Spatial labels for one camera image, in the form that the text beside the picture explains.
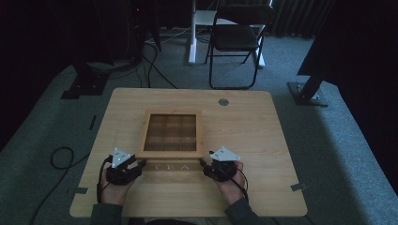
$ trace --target sleeve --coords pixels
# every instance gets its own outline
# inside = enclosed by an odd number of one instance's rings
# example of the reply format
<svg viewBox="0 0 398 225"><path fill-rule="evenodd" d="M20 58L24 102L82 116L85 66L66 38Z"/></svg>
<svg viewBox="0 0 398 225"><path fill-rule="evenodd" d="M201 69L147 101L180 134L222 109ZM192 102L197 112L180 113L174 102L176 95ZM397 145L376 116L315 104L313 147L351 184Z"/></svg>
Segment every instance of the sleeve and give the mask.
<svg viewBox="0 0 398 225"><path fill-rule="evenodd" d="M252 208L244 198L241 198L228 206L228 208L225 209L225 214L234 225L265 224L264 221L253 212Z"/></svg>
<svg viewBox="0 0 398 225"><path fill-rule="evenodd" d="M98 203L93 206L91 225L120 225L123 206L117 204Z"/></svg>

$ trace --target black chair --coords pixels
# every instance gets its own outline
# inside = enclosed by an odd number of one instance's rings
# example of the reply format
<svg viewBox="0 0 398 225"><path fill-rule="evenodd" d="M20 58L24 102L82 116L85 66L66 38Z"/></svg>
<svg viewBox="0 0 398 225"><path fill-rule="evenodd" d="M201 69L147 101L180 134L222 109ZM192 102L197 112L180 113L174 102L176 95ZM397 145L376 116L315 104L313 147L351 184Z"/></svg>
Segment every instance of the black chair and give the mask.
<svg viewBox="0 0 398 225"><path fill-rule="evenodd" d="M230 5L220 7L214 17L210 41L207 48L207 59L210 56L209 85L213 89L237 90L251 88L257 77L257 69L264 43L264 35L274 15L271 6L265 5ZM220 23L224 19L235 24ZM247 54L214 54L214 48L220 52L248 52ZM251 53L258 50L252 83L247 86L214 86L213 57L215 56L245 56L246 62Z"/></svg>

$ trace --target chair backrest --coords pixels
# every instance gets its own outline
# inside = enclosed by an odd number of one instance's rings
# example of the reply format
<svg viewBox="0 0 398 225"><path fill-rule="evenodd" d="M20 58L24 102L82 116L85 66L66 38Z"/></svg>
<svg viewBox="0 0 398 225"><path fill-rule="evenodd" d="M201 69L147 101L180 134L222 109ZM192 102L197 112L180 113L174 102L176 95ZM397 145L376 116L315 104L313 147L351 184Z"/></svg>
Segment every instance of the chair backrest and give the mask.
<svg viewBox="0 0 398 225"><path fill-rule="evenodd" d="M274 9L265 5L230 5L219 7L214 17L213 25L217 24L218 19L225 19L233 23L242 25L271 24L274 16Z"/></svg>

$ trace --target stand base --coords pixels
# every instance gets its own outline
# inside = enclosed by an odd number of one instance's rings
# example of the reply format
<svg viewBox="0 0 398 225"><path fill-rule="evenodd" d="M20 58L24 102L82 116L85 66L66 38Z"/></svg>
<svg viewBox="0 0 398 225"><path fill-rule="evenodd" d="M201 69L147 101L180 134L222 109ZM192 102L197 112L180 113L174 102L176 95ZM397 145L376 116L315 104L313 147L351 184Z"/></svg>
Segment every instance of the stand base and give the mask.
<svg viewBox="0 0 398 225"><path fill-rule="evenodd" d="M94 81L89 85L81 85L79 75L76 76L72 86L68 91L64 91L61 99L78 99L80 96L100 96L102 95L103 89L110 73L92 71Z"/></svg>
<svg viewBox="0 0 398 225"><path fill-rule="evenodd" d="M313 97L310 99L305 99L300 96L300 92L302 87L305 85L305 82L288 82L287 86L290 89L290 92L293 95L293 98L296 101L297 105L308 105L308 106L322 106L328 107L329 104L325 101L325 98L322 95L322 92L318 90Z"/></svg>

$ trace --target square wooden frame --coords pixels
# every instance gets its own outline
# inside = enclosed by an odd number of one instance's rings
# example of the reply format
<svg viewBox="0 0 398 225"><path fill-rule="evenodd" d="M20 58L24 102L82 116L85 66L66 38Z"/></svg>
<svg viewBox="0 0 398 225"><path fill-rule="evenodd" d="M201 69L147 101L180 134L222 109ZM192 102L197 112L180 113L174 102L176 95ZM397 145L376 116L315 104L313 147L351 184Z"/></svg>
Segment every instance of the square wooden frame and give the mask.
<svg viewBox="0 0 398 225"><path fill-rule="evenodd" d="M148 149L150 144L161 145L161 147L154 147L155 150L150 150ZM157 150L160 148L175 148L176 150ZM146 111L138 151L135 156L138 159L160 160L203 158L202 112L193 110Z"/></svg>

